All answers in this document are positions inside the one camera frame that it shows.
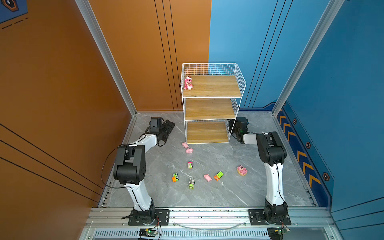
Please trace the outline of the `white wire wooden shelf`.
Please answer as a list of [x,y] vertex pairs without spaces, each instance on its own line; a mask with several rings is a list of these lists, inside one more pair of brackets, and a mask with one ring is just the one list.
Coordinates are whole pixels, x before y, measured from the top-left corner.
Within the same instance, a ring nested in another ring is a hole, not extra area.
[[[192,77],[192,90],[184,80]],[[222,144],[231,138],[229,120],[236,119],[246,89],[237,63],[184,63],[181,97],[187,144]]]

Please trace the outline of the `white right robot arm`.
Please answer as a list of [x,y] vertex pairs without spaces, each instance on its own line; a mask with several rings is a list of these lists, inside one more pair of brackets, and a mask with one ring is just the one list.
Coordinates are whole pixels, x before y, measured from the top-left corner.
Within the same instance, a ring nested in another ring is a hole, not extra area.
[[263,210],[249,210],[252,225],[292,224],[289,207],[283,192],[283,167],[287,150],[277,132],[251,133],[248,131],[248,119],[238,117],[229,121],[233,136],[241,144],[257,145],[259,157],[266,169],[267,194]]

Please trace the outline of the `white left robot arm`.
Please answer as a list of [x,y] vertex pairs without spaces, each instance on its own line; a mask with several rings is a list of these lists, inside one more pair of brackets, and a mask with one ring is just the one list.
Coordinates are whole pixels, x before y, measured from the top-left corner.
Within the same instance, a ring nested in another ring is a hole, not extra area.
[[160,225],[153,198],[148,194],[144,178],[146,175],[146,152],[165,144],[175,123],[162,117],[152,117],[145,132],[138,140],[117,147],[113,176],[128,190],[134,207],[128,216],[129,225]]

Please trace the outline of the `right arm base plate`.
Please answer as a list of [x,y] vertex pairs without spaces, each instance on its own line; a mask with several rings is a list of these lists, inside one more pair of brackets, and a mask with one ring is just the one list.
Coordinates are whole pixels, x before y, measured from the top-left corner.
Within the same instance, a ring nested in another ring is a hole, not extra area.
[[252,226],[290,226],[292,224],[287,212],[281,215],[267,215],[264,209],[249,209],[248,214]]

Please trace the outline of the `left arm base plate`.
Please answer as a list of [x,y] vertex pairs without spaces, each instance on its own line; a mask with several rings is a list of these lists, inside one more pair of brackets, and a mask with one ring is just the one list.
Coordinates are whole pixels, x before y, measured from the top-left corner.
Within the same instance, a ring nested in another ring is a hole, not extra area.
[[148,211],[131,211],[129,226],[154,226],[160,221],[161,226],[167,226],[170,219],[170,210],[154,209]]

